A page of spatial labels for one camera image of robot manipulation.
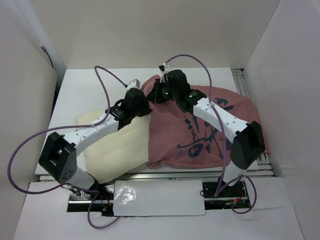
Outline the white cover plate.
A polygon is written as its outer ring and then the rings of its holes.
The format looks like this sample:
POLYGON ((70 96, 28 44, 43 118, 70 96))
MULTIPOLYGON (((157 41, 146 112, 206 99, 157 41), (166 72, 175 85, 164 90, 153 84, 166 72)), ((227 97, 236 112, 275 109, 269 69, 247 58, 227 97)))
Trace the white cover plate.
POLYGON ((117 181, 117 217, 201 216, 206 213, 201 180, 117 181))

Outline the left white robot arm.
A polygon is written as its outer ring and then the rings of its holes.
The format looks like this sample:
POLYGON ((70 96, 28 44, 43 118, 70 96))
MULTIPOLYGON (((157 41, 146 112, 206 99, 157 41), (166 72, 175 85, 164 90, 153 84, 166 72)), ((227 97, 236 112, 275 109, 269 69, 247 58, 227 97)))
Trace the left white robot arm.
POLYGON ((78 167, 77 157, 103 137, 129 125, 135 117, 143 117, 150 112, 151 108, 143 91, 131 88, 124 99, 110 108, 109 114, 102 114, 88 128, 66 134, 51 133, 46 139, 38 163, 58 183, 71 184, 79 188, 86 199, 92 200, 99 193, 99 182, 78 167))

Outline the red printed pillowcase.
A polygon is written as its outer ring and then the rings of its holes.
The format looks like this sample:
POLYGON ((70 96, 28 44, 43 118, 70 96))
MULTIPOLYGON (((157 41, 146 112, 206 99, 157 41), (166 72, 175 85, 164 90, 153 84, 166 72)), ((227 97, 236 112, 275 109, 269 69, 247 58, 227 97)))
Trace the red printed pillowcase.
MULTIPOLYGON (((232 115, 249 123, 261 122, 258 110, 246 96, 225 88, 193 85, 232 115)), ((201 118, 181 111, 174 101, 149 104, 148 167, 204 169, 223 165, 222 133, 201 118)))

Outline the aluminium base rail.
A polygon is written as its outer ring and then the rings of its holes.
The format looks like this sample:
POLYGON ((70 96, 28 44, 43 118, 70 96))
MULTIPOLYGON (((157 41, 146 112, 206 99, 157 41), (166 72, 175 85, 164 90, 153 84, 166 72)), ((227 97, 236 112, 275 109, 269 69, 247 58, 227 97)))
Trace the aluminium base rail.
MULTIPOLYGON (((118 177, 121 181, 164 181, 164 180, 201 180, 202 189, 200 195, 204 197, 205 210, 222 210, 222 209, 246 209, 251 207, 251 197, 247 190, 245 180, 239 180, 235 185, 226 187, 218 196, 214 196, 218 188, 218 179, 220 173, 217 171, 174 171, 174 172, 142 172, 142 173, 125 173, 118 177)), ((104 183, 100 194, 92 204, 91 212, 101 213, 104 217, 112 217, 115 180, 104 183)))

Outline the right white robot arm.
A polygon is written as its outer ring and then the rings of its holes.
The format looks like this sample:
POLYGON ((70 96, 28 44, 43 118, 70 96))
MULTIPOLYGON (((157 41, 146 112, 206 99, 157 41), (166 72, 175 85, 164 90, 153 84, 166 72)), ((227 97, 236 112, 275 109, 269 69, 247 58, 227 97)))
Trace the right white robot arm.
POLYGON ((235 183, 266 150, 258 122, 242 120, 215 104, 202 91, 192 89, 181 70, 171 70, 157 78, 147 99, 157 104, 174 101, 182 111, 204 120, 219 130, 224 140, 231 142, 230 163, 223 165, 218 184, 223 196, 235 191, 235 183))

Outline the cream yellow pillow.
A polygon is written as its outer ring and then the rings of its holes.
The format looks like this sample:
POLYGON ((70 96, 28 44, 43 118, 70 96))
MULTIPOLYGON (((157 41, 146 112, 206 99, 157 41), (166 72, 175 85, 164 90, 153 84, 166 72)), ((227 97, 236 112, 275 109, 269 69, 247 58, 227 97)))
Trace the cream yellow pillow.
POLYGON ((135 117, 129 125, 86 148, 77 158, 78 166, 100 183, 134 169, 144 170, 149 161, 150 122, 150 115, 135 117))

